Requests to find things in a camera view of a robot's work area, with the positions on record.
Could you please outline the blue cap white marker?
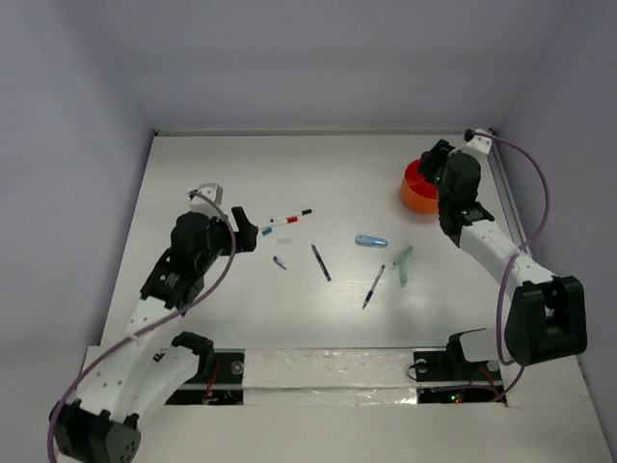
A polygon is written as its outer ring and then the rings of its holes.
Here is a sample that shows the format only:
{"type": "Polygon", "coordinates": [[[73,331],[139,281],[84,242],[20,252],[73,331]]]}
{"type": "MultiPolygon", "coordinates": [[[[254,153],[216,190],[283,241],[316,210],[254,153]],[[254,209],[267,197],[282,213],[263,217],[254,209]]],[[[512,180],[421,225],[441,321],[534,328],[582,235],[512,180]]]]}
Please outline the blue cap white marker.
{"type": "Polygon", "coordinates": [[[261,229],[261,230],[259,230],[259,231],[258,231],[258,233],[257,233],[257,238],[258,238],[258,239],[260,239],[260,238],[262,238],[262,237],[264,237],[264,236],[267,236],[267,235],[268,235],[268,234],[270,234],[272,231],[273,231],[273,229],[272,229],[272,228],[270,228],[270,227],[265,228],[265,229],[261,229]]]}

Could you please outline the black cap white marker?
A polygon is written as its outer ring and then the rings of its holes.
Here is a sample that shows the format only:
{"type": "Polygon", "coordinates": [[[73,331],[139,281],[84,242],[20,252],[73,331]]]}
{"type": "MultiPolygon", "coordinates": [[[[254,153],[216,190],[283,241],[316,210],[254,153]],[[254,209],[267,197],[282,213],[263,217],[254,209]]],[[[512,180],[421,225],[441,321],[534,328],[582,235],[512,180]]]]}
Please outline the black cap white marker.
{"type": "Polygon", "coordinates": [[[309,215],[312,213],[312,209],[311,208],[307,208],[307,209],[303,209],[297,212],[293,212],[293,213],[288,213],[288,214],[284,214],[281,216],[277,216],[274,218],[271,218],[269,220],[269,223],[274,223],[274,222],[279,222],[279,221],[289,221],[289,220],[296,220],[299,217],[305,216],[305,215],[309,215]]]}

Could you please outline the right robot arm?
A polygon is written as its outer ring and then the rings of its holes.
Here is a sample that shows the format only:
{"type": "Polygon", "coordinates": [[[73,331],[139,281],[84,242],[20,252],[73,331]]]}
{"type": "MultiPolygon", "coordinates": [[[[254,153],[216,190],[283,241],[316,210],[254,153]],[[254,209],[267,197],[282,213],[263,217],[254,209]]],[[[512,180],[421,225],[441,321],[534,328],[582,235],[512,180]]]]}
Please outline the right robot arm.
{"type": "Polygon", "coordinates": [[[560,277],[517,245],[479,202],[479,157],[496,136],[469,131],[460,148],[438,141],[419,158],[418,174],[437,192],[443,233],[474,258],[499,284],[496,357],[521,367],[576,356],[588,345],[583,285],[560,277]]]}

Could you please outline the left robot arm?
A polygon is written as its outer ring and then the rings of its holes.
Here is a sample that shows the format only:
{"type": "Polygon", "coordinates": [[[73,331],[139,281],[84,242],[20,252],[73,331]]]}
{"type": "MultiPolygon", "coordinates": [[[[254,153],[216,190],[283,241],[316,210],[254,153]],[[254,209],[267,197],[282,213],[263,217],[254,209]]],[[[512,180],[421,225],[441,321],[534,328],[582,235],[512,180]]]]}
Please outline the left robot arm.
{"type": "Polygon", "coordinates": [[[133,461],[148,420],[180,385],[211,375],[212,341],[179,323],[213,292],[204,276],[216,259],[254,251],[258,228],[240,206],[230,216],[208,207],[176,219],[122,339],[83,369],[50,412],[49,461],[59,454],[78,462],[133,461]]]}

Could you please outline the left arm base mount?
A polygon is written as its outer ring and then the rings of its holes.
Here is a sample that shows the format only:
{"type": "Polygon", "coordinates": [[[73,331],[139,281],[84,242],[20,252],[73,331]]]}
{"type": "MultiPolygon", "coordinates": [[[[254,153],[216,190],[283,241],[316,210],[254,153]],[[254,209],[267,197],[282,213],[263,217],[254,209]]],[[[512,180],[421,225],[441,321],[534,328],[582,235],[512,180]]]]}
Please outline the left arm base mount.
{"type": "Polygon", "coordinates": [[[173,347],[186,347],[199,358],[197,372],[167,400],[167,405],[242,405],[245,351],[216,349],[212,340],[182,332],[173,347]]]}

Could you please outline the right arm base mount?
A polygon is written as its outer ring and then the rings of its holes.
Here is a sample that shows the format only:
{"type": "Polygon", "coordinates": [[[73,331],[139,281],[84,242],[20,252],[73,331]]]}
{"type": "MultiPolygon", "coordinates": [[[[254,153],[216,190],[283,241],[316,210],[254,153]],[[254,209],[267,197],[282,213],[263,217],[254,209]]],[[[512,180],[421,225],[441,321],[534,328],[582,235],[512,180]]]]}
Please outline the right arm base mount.
{"type": "Polygon", "coordinates": [[[445,347],[414,352],[406,376],[416,385],[419,404],[505,401],[498,363],[467,360],[461,337],[462,333],[457,333],[449,337],[445,347]]]}

